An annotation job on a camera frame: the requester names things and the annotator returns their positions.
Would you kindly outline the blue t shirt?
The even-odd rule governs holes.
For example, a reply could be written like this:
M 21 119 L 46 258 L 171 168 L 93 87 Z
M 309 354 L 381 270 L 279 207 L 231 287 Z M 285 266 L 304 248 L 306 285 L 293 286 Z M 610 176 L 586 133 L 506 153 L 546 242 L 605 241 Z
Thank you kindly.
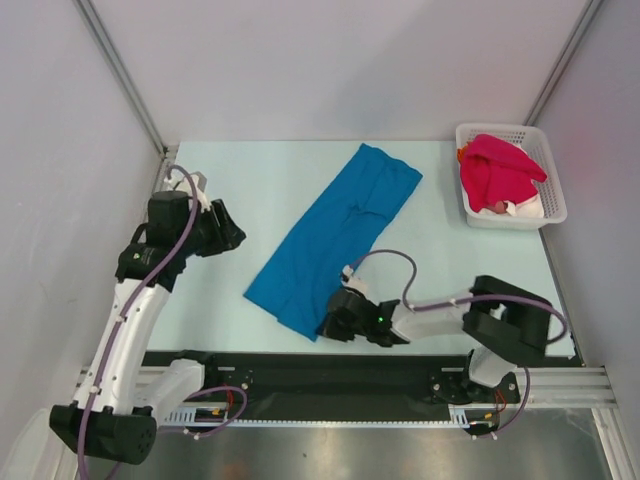
M 288 232 L 244 297 L 314 341 L 342 268 L 368 253 L 423 178 L 383 150 L 361 144 Z

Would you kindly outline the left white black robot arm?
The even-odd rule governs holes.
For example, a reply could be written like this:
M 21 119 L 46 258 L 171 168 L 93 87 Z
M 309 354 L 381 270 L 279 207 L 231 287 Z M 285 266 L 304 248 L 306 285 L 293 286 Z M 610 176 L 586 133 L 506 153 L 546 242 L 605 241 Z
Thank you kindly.
M 234 250 L 245 232 L 220 199 L 183 191 L 152 195 L 147 220 L 120 253 L 113 305 L 91 366 L 68 405 L 51 409 L 52 431 L 84 465 L 94 457 L 132 465 L 149 455 L 161 422 L 190 396 L 221 387 L 213 354 L 183 350 L 160 377 L 136 388 L 154 325 L 192 256 Z

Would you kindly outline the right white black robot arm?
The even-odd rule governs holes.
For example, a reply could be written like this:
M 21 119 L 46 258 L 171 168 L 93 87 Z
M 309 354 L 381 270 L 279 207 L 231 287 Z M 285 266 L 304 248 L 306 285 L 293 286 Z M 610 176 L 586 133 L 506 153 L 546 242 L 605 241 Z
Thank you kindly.
M 317 333 L 341 342 L 361 336 L 385 348 L 465 334 L 479 346 L 469 354 L 461 388 L 469 399 L 484 401 L 515 368 L 544 360 L 569 325 L 546 299 L 488 275 L 460 295 L 426 305 L 406 298 L 375 303 L 359 279 L 344 277 Z

